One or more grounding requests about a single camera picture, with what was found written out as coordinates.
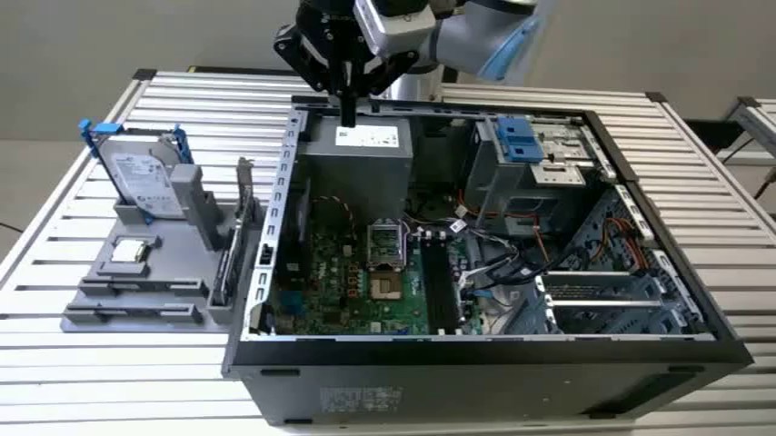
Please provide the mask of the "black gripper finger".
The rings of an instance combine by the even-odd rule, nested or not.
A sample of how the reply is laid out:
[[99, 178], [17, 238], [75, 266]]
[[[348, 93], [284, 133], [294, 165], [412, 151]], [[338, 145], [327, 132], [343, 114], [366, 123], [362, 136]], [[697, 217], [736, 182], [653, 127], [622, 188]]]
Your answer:
[[275, 35], [274, 49], [310, 87], [336, 98], [340, 125], [348, 127], [347, 69], [334, 34], [315, 31], [308, 39], [295, 25], [283, 25]]
[[370, 59], [366, 55], [358, 55], [350, 62], [348, 79], [348, 127], [356, 125], [356, 103], [368, 95], [380, 94], [395, 80], [408, 72], [418, 61], [416, 51], [400, 52], [390, 55], [368, 71], [364, 66]]

